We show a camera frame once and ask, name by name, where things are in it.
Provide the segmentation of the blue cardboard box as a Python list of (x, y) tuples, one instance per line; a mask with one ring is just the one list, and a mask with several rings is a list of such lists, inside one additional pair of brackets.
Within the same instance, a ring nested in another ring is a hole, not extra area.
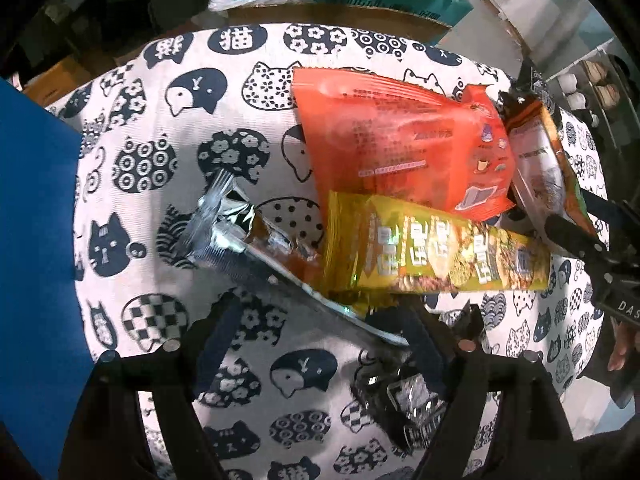
[(54, 479), (92, 370), (75, 290), (80, 136), (7, 82), (0, 107), (1, 420)]

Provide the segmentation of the orange green cracker bag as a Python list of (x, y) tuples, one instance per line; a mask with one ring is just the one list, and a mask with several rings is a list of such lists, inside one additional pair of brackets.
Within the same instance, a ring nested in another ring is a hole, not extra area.
[(537, 234), (543, 240), (548, 238), (544, 225), (554, 214), (590, 235), (596, 234), (548, 108), (532, 94), (502, 92), (500, 99), (516, 161), (513, 192)]

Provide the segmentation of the black white snack bag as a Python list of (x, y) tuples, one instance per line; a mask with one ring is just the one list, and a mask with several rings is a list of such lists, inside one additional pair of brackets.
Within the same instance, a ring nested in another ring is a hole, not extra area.
[(401, 454), (426, 450), (447, 404), (427, 388), (410, 353), (361, 350), (352, 396)]

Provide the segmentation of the long gold biscuit pack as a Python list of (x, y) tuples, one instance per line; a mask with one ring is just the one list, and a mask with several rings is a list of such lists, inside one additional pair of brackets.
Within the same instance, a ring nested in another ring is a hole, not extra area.
[(321, 290), (385, 308), (396, 295), (536, 292), (551, 257), (533, 238), (382, 195), (331, 192)]

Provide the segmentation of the silver blue snack pack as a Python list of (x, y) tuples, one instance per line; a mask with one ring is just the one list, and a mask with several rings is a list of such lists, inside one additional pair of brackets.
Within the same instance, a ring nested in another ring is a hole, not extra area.
[(265, 218), (228, 170), (213, 173), (175, 252), (200, 268), (228, 276), (256, 296), (330, 312), (388, 344), (408, 346), (398, 330), (377, 328), (364, 314), (323, 297), (314, 284), (321, 272), (318, 252)]

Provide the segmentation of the red snack bag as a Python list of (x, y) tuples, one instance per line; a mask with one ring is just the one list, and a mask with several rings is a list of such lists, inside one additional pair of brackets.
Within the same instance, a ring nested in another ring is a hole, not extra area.
[(509, 138), (485, 87), (458, 100), (378, 75), (294, 70), (321, 211), (333, 192), (382, 195), (485, 221), (514, 205)]

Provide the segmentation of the shoe rack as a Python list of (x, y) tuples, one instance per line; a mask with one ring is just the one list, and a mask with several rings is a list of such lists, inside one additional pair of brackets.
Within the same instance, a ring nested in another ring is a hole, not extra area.
[(559, 104), (580, 118), (607, 148), (639, 151), (639, 70), (614, 39), (547, 78)]

